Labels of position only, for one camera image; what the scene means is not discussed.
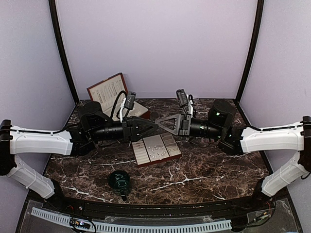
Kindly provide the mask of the red jewelry tray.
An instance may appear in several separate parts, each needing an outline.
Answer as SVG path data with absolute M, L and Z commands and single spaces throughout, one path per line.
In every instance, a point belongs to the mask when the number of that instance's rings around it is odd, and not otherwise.
M 182 153 L 170 133 L 145 137 L 132 143 L 138 167 L 150 166 L 180 158 Z

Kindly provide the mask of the red jewelry box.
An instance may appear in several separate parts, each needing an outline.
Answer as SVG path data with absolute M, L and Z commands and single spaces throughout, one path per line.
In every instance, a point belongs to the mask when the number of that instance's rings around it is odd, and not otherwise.
M 128 89 L 125 83 L 125 79 L 122 73 L 118 73 L 109 77 L 106 80 L 100 81 L 87 88 L 88 94 L 92 101 L 99 102 L 101 104 L 102 111 L 110 116 L 114 102 L 121 91 L 128 93 Z M 135 101 L 133 110 L 129 111 L 129 117 L 137 116 L 144 119 L 150 118 L 150 111 Z

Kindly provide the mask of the dark green glass mug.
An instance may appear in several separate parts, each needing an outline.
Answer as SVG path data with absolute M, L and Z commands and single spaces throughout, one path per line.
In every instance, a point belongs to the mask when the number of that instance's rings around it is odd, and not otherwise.
M 107 181 L 114 193 L 120 196 L 123 201 L 127 201 L 127 196 L 131 192 L 129 174 L 124 170 L 115 170 L 109 174 Z

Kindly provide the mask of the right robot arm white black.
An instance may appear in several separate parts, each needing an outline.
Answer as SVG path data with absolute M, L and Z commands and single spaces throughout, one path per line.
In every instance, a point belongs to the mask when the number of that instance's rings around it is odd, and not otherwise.
M 259 210 L 267 199 L 311 171 L 311 118 L 272 128 L 233 127 L 236 109 L 225 100 L 215 100 L 206 120 L 191 114 L 157 119 L 156 124 L 178 136 L 204 137 L 218 142 L 226 154 L 242 155 L 263 150 L 294 150 L 294 156 L 273 174 L 258 181 L 248 207 Z

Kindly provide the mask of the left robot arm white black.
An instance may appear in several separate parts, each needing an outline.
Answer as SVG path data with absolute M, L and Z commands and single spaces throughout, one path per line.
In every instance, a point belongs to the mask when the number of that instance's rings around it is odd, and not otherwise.
M 20 153 L 84 156 L 104 140 L 136 142 L 158 129 L 148 119 L 130 116 L 114 121 L 98 102 L 88 102 L 78 112 L 79 123 L 59 131 L 25 129 L 6 119 L 0 124 L 0 174 L 10 177 L 49 201 L 57 211 L 69 207 L 59 183 L 39 174 L 19 157 Z

